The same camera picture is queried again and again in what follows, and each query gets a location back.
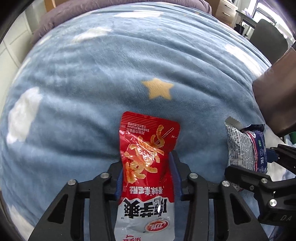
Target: red and white snack package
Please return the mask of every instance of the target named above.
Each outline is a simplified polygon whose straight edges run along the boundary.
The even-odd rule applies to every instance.
[[[173,241],[174,188],[168,153],[180,125],[125,112],[119,137],[123,190],[115,224],[116,241]]]

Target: purple pillow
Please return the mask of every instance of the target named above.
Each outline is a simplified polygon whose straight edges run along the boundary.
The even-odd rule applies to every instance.
[[[41,39],[46,33],[48,33],[51,29],[83,13],[113,5],[148,1],[156,2],[159,0],[69,0],[49,11],[42,17],[39,28],[34,32],[32,43],[37,43],[37,41]],[[205,0],[162,1],[178,4],[185,7],[196,8],[205,13],[212,14],[211,6]]]

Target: wrapped snack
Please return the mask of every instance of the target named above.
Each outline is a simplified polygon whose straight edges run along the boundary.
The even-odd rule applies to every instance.
[[[264,140],[264,125],[250,125],[243,128],[235,119],[225,120],[228,143],[228,165],[236,165],[266,174],[267,158]],[[233,183],[236,190],[240,187]]]
[[[114,229],[116,241],[173,241],[174,191],[168,153],[180,125],[125,112],[119,137],[123,191]]]

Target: metal screw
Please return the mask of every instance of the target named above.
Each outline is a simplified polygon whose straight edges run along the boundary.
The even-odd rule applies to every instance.
[[[68,185],[70,185],[70,186],[73,186],[75,183],[76,183],[76,180],[75,179],[70,179],[68,181]]]
[[[222,182],[222,185],[223,185],[224,187],[229,187],[229,186],[230,186],[230,183],[229,183],[229,181],[223,181],[223,182]]]
[[[109,173],[107,173],[107,172],[103,172],[101,175],[100,175],[100,177],[101,178],[108,178],[110,176],[110,174]]]
[[[272,207],[275,207],[276,204],[277,204],[277,201],[276,201],[275,199],[271,199],[271,200],[269,201],[269,205],[272,206]]]
[[[262,179],[261,179],[261,182],[265,184],[265,183],[268,182],[268,180],[267,180],[266,178],[262,178]]]
[[[192,172],[192,173],[189,174],[189,177],[192,178],[192,179],[197,179],[198,175],[196,173]]]

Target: gray chair back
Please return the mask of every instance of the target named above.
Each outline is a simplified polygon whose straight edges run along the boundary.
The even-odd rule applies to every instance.
[[[270,22],[261,19],[250,38],[250,42],[274,64],[288,50],[288,42]]]

